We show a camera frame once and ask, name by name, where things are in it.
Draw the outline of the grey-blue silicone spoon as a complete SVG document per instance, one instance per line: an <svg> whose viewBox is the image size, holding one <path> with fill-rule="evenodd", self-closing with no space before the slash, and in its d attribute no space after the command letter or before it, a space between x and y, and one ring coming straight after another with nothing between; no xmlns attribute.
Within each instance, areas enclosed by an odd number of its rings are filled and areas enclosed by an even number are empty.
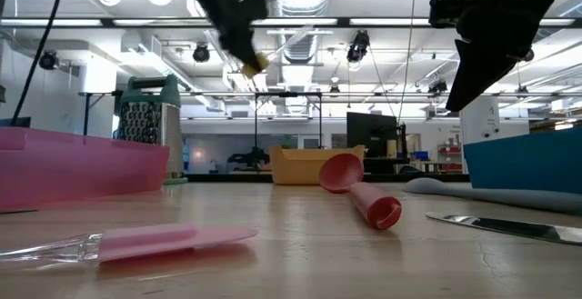
<svg viewBox="0 0 582 299"><path fill-rule="evenodd" d="M433 178L409 181L404 192L454 196L476 201L507 204L560 214L582 216L582 194L541 190L487 189L456 186Z"/></svg>

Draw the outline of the teal plastic bin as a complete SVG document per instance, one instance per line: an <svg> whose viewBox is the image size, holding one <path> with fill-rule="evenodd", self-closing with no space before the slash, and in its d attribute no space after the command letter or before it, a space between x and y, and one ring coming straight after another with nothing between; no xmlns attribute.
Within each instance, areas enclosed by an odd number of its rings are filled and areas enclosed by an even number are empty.
<svg viewBox="0 0 582 299"><path fill-rule="evenodd" d="M582 194L582 127L464 146L475 188Z"/></svg>

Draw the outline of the black monitor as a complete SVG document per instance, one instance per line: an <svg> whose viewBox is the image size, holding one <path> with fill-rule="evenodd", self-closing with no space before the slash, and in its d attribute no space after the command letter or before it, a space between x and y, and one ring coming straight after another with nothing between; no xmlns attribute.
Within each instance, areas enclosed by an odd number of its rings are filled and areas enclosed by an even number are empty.
<svg viewBox="0 0 582 299"><path fill-rule="evenodd" d="M397 139L394 116L348 112L346 114L346 141L349 147L363 145L365 157L387 157L389 140Z"/></svg>

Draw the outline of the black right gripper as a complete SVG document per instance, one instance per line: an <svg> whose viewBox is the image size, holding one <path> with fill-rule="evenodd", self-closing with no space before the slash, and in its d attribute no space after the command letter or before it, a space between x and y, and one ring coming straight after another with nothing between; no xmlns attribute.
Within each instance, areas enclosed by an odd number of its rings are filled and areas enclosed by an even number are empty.
<svg viewBox="0 0 582 299"><path fill-rule="evenodd" d="M464 9L456 25L460 63L446 109L460 112L523 61L540 21L528 10L486 5Z"/></svg>

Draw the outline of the black overhead beam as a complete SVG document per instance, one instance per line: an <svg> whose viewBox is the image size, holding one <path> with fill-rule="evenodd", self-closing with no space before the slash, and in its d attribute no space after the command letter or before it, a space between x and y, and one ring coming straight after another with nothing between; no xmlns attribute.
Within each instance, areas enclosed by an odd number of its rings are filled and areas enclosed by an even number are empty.
<svg viewBox="0 0 582 299"><path fill-rule="evenodd" d="M2 28L44 28L48 25L47 18L36 17L2 17ZM267 18L251 23L256 28L301 28L311 25L316 28L430 28L426 18L348 18L348 17L277 17ZM159 17L152 19L143 18L56 18L53 22L55 28L212 28L212 24L203 17ZM546 29L582 29L582 18L545 18L540 23L541 28Z"/></svg>

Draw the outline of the patterned-handle table knife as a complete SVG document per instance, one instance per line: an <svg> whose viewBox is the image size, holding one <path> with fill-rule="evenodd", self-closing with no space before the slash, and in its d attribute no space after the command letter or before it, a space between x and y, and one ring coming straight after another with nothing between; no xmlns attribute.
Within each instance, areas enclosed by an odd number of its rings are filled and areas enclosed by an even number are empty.
<svg viewBox="0 0 582 299"><path fill-rule="evenodd" d="M537 224L472 215L426 213L429 219L501 234L510 234L557 244L582 246L582 228Z"/></svg>

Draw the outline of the white pillar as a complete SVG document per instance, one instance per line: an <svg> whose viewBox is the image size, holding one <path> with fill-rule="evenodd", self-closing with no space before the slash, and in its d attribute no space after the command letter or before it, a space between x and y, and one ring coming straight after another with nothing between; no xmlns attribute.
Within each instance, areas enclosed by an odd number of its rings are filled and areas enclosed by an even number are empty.
<svg viewBox="0 0 582 299"><path fill-rule="evenodd" d="M499 108L496 96L479 96L460 111L463 173L468 173L466 146L496 139L499 133Z"/></svg>

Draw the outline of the red shelf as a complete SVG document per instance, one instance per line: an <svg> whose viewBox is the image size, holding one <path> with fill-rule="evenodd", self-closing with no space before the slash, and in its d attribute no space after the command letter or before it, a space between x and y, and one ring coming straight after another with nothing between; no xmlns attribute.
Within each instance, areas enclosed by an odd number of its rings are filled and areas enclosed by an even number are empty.
<svg viewBox="0 0 582 299"><path fill-rule="evenodd" d="M463 159L460 145L437 146L437 171L441 174L461 174Z"/></svg>

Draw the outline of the red spoon steel handle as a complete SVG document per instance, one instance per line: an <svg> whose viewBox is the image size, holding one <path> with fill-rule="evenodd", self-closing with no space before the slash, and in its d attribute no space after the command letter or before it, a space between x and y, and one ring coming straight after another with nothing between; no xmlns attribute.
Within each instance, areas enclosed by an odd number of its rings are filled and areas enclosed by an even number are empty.
<svg viewBox="0 0 582 299"><path fill-rule="evenodd" d="M348 194L370 227L386 230L402 214L402 204L381 188L365 183L363 162L354 154L338 154L320 168L319 183L332 194Z"/></svg>

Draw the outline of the orange plastic bin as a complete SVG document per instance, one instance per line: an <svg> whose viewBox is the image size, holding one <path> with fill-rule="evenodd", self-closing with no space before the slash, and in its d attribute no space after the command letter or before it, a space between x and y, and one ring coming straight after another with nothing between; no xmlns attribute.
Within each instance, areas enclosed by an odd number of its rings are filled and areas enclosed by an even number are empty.
<svg viewBox="0 0 582 299"><path fill-rule="evenodd" d="M363 160L364 153L363 145L347 149L284 149L274 145L269 148L273 183L319 185L319 171L328 159L338 154L353 154Z"/></svg>

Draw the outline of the pink translucent plastic tray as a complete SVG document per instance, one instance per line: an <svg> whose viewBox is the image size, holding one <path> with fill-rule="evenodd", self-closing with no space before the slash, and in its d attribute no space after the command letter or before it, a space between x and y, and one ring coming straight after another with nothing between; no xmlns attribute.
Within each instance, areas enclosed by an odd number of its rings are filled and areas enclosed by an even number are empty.
<svg viewBox="0 0 582 299"><path fill-rule="evenodd" d="M0 127L0 211L157 191L169 148L22 127Z"/></svg>

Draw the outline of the black background frame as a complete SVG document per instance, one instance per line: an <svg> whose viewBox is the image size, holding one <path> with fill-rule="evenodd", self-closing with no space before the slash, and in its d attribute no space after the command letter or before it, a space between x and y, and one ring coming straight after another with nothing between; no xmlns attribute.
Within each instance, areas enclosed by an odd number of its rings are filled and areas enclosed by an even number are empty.
<svg viewBox="0 0 582 299"><path fill-rule="evenodd" d="M258 136L258 116L259 110L265 104L271 101L272 97L278 97L283 99L293 99L293 98L304 98L306 100L306 112L307 117L283 117L285 121L292 120L307 120L311 121L314 119L312 109L315 108L318 111L317 121L318 121L318 148L324 148L323 141L323 96L320 92L293 92L293 91L279 91L279 92L255 92L254 93L254 139L255 146L257 146L257 136Z"/></svg>

